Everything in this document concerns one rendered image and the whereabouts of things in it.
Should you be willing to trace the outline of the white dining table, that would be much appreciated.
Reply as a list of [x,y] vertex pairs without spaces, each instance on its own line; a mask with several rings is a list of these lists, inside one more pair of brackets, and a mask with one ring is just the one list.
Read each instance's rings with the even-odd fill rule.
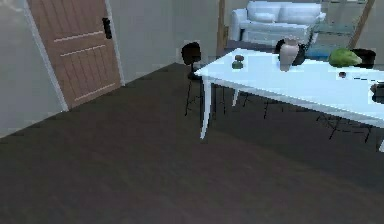
[[[233,69],[236,55],[243,67]],[[345,78],[339,72],[346,72]],[[384,129],[384,104],[372,100],[370,87],[384,83],[384,71],[358,67],[335,68],[329,63],[305,60],[289,71],[280,70],[278,56],[237,48],[196,71],[204,88],[204,138],[211,112],[211,86],[266,97]]]

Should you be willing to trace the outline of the beige vase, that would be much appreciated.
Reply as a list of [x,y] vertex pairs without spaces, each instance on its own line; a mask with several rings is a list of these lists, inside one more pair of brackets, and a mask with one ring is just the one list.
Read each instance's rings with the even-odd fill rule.
[[299,51],[299,42],[297,38],[285,38],[284,44],[281,46],[280,57],[280,70],[287,72],[293,61],[295,60]]

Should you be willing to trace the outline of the white sofa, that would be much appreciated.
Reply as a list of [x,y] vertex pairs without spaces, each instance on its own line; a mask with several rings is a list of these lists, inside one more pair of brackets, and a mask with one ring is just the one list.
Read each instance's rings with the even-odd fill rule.
[[315,25],[326,14],[317,3],[249,1],[245,8],[231,13],[228,38],[262,45],[275,46],[279,40],[293,37],[307,44]]

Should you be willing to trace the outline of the brown wooden room door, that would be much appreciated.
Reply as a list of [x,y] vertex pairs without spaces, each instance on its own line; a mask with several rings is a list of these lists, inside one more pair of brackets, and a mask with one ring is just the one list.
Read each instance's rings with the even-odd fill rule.
[[121,86],[105,0],[26,0],[64,100],[77,107]]

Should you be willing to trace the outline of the green lettuce head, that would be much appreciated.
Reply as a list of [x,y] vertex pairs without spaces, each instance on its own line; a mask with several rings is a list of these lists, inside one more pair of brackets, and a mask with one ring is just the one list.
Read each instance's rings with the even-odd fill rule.
[[358,65],[362,59],[347,48],[338,48],[331,52],[328,62],[333,67],[342,68]]

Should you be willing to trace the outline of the black object on table edge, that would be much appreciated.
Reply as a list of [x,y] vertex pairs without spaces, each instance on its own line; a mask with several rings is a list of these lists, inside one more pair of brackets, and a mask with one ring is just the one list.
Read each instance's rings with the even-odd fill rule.
[[370,91],[373,93],[372,100],[374,102],[384,104],[384,83],[373,84]]

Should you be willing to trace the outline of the glass shelf with wooden frame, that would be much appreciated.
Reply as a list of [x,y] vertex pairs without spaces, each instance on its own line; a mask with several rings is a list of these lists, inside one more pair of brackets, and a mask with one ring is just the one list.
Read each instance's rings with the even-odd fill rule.
[[310,59],[325,60],[336,48],[354,48],[376,0],[319,0],[325,19],[313,28]]

